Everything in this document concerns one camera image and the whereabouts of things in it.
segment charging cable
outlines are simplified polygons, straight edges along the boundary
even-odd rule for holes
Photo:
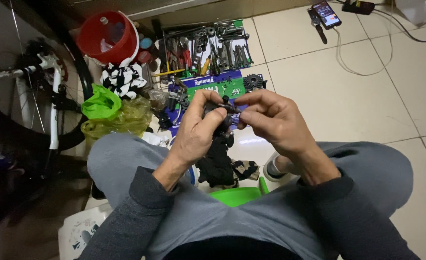
[[[348,67],[348,65],[346,65],[346,62],[344,62],[343,57],[341,56],[341,34],[338,31],[338,28],[335,26],[333,27],[333,29],[335,30],[335,32],[338,34],[338,42],[336,45],[336,60],[338,62],[338,64],[347,72],[352,73],[352,74],[356,74],[359,76],[371,76],[371,75],[375,75],[378,74],[380,72],[382,72],[384,69],[386,69],[386,66],[389,65],[389,63],[391,63],[391,61],[393,60],[393,39],[391,38],[391,26],[393,24],[393,11],[394,11],[394,1],[391,1],[391,13],[389,16],[389,29],[388,29],[388,34],[389,34],[389,44],[391,45],[391,56],[389,57],[389,61],[383,65],[383,68],[377,72],[374,73],[370,73],[370,74],[362,74],[359,72],[356,72],[352,69],[350,69]]]

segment bicycle gear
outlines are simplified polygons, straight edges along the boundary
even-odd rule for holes
[[[262,88],[263,87],[263,79],[256,74],[251,74],[243,78],[243,86],[245,87],[247,92],[253,91],[255,87]]]

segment green stool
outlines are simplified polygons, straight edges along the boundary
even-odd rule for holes
[[[228,205],[229,207],[237,207],[239,205],[247,203],[248,201],[252,201],[256,198],[259,198],[264,194],[269,193],[264,177],[259,178],[259,183],[260,183],[259,188],[256,188],[256,187],[233,188],[233,189],[212,192],[210,193],[210,195],[213,198],[216,198],[222,203]]]

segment black and white cloth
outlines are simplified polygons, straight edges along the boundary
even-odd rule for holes
[[[147,83],[142,78],[141,66],[137,63],[129,65],[127,62],[122,62],[118,67],[109,63],[104,67],[100,81],[117,96],[129,99],[134,99],[137,89]]]

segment wristwatch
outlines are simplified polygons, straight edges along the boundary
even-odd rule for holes
[[[312,9],[312,8],[309,8],[308,9],[308,14],[309,14],[309,17],[311,18],[311,24],[312,24],[312,26],[314,26],[315,29],[317,30],[317,32],[319,33],[320,39],[322,40],[322,42],[324,44],[327,44],[327,38],[325,37],[324,30],[320,26],[320,23],[322,23],[322,21],[320,20],[320,18],[317,15],[316,11],[314,9]]]

